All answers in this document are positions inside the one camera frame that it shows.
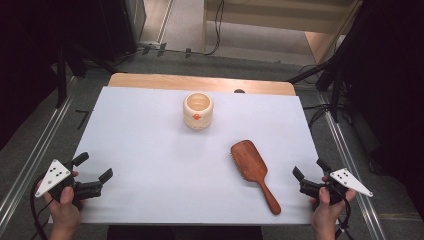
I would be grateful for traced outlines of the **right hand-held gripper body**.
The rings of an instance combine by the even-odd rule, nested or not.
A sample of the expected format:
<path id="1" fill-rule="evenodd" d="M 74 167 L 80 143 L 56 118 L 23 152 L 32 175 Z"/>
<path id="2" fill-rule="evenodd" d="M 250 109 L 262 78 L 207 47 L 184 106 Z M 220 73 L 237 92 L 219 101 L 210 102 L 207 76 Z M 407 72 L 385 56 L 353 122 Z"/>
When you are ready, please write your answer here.
<path id="1" fill-rule="evenodd" d="M 330 193 L 331 205 L 342 201 L 346 197 L 346 192 L 349 189 L 355 190 L 368 197 L 373 196 L 373 192 L 363 185 L 346 168 L 331 172 L 326 183 L 315 183 L 304 178 L 302 182 L 299 182 L 299 185 L 301 193 L 315 199 L 319 199 L 320 188 L 326 187 Z"/>

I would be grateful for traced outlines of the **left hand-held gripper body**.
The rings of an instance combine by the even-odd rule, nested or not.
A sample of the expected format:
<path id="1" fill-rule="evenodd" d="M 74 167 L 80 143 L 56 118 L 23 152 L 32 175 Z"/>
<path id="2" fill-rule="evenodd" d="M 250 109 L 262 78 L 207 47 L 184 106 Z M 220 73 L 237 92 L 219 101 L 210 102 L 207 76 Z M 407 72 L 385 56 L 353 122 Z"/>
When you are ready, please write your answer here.
<path id="1" fill-rule="evenodd" d="M 45 193 L 49 193 L 51 197 L 59 201 L 63 189 L 65 187 L 72 187 L 74 200 L 77 202 L 100 197 L 102 191 L 101 181 L 81 183 L 75 180 L 73 167 L 79 166 L 82 163 L 83 160 L 72 160 L 65 164 L 62 164 L 59 160 L 53 160 L 34 196 L 39 198 Z"/>

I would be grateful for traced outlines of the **wooden hairbrush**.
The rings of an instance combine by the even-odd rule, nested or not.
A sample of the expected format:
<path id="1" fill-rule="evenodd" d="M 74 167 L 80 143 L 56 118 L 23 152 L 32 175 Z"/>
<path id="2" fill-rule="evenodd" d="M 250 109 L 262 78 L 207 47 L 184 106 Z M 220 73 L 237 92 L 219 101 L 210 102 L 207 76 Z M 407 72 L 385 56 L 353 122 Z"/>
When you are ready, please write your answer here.
<path id="1" fill-rule="evenodd" d="M 230 154 L 241 176 L 246 181 L 260 186 L 271 213 L 279 215 L 282 211 L 281 206 L 265 182 L 268 168 L 254 143 L 251 140 L 235 143 L 230 148 Z"/>

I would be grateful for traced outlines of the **cream ringed cup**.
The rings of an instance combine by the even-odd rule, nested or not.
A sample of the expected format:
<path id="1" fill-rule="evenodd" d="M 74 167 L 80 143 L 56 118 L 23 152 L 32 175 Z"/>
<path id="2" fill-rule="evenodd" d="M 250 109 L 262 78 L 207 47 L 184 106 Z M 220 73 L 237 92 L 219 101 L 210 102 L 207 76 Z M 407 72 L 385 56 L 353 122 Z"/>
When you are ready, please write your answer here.
<path id="1" fill-rule="evenodd" d="M 183 120 L 191 129 L 201 130 L 207 128 L 213 117 L 214 103 L 204 93 L 193 93 L 183 101 Z"/>

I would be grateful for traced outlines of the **person's right hand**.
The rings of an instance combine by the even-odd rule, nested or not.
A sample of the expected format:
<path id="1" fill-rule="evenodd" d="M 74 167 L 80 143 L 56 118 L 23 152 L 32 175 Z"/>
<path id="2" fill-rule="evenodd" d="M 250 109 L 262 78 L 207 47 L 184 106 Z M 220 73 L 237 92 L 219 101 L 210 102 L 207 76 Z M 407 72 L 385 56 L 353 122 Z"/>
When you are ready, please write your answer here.
<path id="1" fill-rule="evenodd" d="M 313 233 L 335 233 L 336 220 L 344 211 L 344 201 L 330 204 L 330 193 L 326 187 L 319 190 L 319 205 L 310 217 Z"/>

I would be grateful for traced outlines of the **person's left hand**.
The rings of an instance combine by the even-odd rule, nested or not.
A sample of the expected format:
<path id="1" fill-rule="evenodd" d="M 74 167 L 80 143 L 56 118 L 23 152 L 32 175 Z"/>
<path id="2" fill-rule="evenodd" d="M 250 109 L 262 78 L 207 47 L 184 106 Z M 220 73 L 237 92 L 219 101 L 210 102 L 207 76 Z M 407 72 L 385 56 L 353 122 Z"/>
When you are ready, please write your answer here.
<path id="1" fill-rule="evenodd" d="M 53 219 L 53 232 L 76 234 L 81 224 L 80 210 L 73 204 L 74 189 L 65 187 L 60 196 L 60 201 L 56 201 L 49 193 L 43 195 L 44 200 L 49 203 L 48 209 Z"/>

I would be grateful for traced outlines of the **white table mat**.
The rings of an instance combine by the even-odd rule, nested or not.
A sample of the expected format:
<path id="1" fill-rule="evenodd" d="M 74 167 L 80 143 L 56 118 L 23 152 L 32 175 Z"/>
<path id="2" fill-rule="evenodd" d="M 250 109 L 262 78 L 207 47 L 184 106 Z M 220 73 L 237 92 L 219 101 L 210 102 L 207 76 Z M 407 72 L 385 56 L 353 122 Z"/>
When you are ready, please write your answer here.
<path id="1" fill-rule="evenodd" d="M 322 171 L 296 96 L 211 93 L 212 123 L 183 121 L 186 92 L 125 87 L 101 90 L 76 149 L 81 182 L 112 178 L 82 210 L 86 224 L 306 224 L 311 207 L 293 176 L 318 182 Z M 269 210 L 261 188 L 238 171 L 230 148 L 254 143 L 265 181 L 282 211 Z"/>

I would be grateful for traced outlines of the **black metal stand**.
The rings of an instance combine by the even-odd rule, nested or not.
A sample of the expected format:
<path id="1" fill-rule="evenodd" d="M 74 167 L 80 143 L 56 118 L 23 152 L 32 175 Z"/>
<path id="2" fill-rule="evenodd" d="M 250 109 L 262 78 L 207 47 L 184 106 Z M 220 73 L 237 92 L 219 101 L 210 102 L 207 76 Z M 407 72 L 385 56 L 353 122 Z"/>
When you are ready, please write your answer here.
<path id="1" fill-rule="evenodd" d="M 56 108 L 60 108 L 64 105 L 67 98 L 67 80 L 66 80 L 66 65 L 69 66 L 72 73 L 75 76 L 85 77 L 87 73 L 87 67 L 83 62 L 83 59 L 87 58 L 97 64 L 100 68 L 105 69 L 110 74 L 115 74 L 118 70 L 94 53 L 83 48 L 82 46 L 75 43 L 62 43 L 57 48 L 57 90 L 58 98 L 56 102 Z"/>
<path id="2" fill-rule="evenodd" d="M 342 53 L 334 53 L 327 61 L 314 65 L 312 68 L 306 71 L 300 71 L 300 73 L 288 80 L 291 84 L 296 84 L 300 81 L 307 79 L 312 75 L 316 75 L 321 72 L 320 77 L 315 83 L 315 88 L 319 92 L 326 91 L 330 85 L 332 87 L 331 100 L 328 104 L 322 107 L 323 111 L 330 113 L 333 120 L 338 123 L 338 104 L 340 98 L 340 92 L 343 84 L 343 69 L 341 67 Z"/>

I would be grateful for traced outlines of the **dark curtain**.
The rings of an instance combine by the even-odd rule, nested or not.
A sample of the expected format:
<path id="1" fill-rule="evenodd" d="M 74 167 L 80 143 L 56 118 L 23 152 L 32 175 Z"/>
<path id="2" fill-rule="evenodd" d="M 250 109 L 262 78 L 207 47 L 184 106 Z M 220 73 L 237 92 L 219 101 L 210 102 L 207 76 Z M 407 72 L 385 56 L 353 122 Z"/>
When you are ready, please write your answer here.
<path id="1" fill-rule="evenodd" d="M 354 27 L 345 80 L 377 140 L 369 154 L 424 220 L 424 0 L 364 0 Z"/>
<path id="2" fill-rule="evenodd" d="M 0 0 L 0 150 L 57 89 L 57 48 L 89 1 Z"/>

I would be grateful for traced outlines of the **dark cabinet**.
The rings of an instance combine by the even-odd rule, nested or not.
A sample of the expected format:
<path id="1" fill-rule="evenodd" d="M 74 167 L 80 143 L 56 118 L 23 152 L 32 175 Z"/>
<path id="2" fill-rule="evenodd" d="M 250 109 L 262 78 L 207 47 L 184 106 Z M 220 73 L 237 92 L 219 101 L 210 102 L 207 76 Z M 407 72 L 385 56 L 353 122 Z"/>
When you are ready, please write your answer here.
<path id="1" fill-rule="evenodd" d="M 107 59 L 134 53 L 147 18 L 144 0 L 100 0 L 106 27 Z"/>

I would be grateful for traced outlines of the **light wooden desk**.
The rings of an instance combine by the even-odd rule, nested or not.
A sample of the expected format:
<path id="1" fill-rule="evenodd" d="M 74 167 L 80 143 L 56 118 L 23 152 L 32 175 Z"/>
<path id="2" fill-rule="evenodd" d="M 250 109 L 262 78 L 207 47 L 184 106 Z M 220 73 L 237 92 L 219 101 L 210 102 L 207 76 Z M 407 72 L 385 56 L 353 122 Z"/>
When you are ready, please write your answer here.
<path id="1" fill-rule="evenodd" d="M 347 34 L 363 0 L 224 0 L 224 23 L 303 31 L 317 64 Z"/>

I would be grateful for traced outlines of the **aluminium floor rail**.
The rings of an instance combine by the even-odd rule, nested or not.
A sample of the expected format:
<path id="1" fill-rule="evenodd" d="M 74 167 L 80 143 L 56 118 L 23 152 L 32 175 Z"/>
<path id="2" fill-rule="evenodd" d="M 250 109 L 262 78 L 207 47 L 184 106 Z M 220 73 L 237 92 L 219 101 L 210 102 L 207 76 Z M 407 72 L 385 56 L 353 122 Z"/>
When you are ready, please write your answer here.
<path id="1" fill-rule="evenodd" d="M 55 108 L 49 96 L 0 151 L 0 237 L 38 169 L 79 83 L 78 77 L 67 80 L 67 96 L 62 105 Z"/>
<path id="2" fill-rule="evenodd" d="M 323 111 L 321 117 L 311 127 L 311 131 L 318 154 L 325 161 L 334 168 L 345 167 L 354 177 L 365 182 L 340 124 L 335 122 L 328 111 Z M 369 240 L 388 240 L 371 197 L 358 194 L 351 206 L 351 219 L 358 219 L 364 225 Z M 350 232 L 356 230 L 352 220 Z"/>

